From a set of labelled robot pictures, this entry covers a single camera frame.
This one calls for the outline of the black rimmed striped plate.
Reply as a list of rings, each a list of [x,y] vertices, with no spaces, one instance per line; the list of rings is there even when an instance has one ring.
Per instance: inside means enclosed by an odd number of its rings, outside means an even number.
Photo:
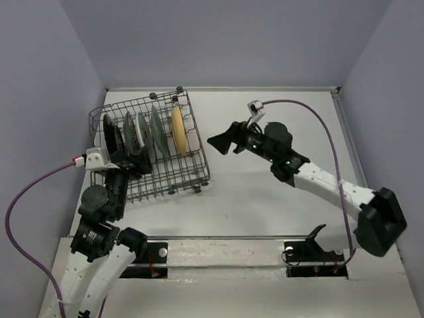
[[[122,134],[108,114],[103,116],[103,134],[109,154],[124,151],[125,145]]]

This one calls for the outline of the white watermelon pattern plate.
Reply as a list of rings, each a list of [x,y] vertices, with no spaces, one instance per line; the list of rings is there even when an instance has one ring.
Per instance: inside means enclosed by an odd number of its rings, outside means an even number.
[[[136,115],[136,134],[140,147],[147,149],[150,161],[155,163],[156,155],[152,135],[146,119],[141,112],[138,112]]]

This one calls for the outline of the blue floral plate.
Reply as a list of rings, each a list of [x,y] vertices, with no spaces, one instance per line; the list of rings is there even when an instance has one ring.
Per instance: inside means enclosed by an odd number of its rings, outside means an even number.
[[[141,152],[141,147],[138,143],[133,118],[129,112],[127,112],[124,117],[123,132],[128,153],[133,156],[138,156]]]

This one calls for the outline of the teal blue plate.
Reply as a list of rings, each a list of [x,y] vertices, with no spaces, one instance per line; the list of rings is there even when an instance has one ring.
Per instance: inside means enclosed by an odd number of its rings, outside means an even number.
[[[163,124],[161,122],[161,118],[155,106],[151,107],[150,122],[151,122],[151,128],[152,128],[152,135],[154,137],[155,143],[159,151],[162,153],[163,158],[165,160],[168,160],[170,157],[168,141],[167,141],[166,133],[164,131]]]

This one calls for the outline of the yellow plate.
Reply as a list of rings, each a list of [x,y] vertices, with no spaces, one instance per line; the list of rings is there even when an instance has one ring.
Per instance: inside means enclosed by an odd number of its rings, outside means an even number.
[[[172,134],[176,151],[179,155],[185,156],[187,154],[186,131],[184,127],[182,112],[178,106],[172,109]]]

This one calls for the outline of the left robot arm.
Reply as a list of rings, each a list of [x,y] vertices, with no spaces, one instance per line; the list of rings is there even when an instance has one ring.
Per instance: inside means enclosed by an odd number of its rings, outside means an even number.
[[[75,160],[86,170],[104,172],[105,183],[87,187],[78,209],[80,221],[68,263],[45,317],[97,317],[114,283],[132,262],[146,256],[147,236],[113,222],[123,218],[130,172],[117,164],[119,153],[104,146],[87,149]]]

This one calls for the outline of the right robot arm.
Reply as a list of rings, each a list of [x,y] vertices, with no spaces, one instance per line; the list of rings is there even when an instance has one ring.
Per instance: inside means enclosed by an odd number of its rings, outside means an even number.
[[[385,256],[407,228],[395,193],[386,187],[373,190],[338,180],[297,153],[292,148],[292,139],[287,127],[279,122],[268,123],[263,131],[256,124],[233,122],[227,131],[207,141],[222,155],[228,154],[234,144],[235,154],[247,150],[269,161],[276,179],[341,208],[356,222],[348,247]]]

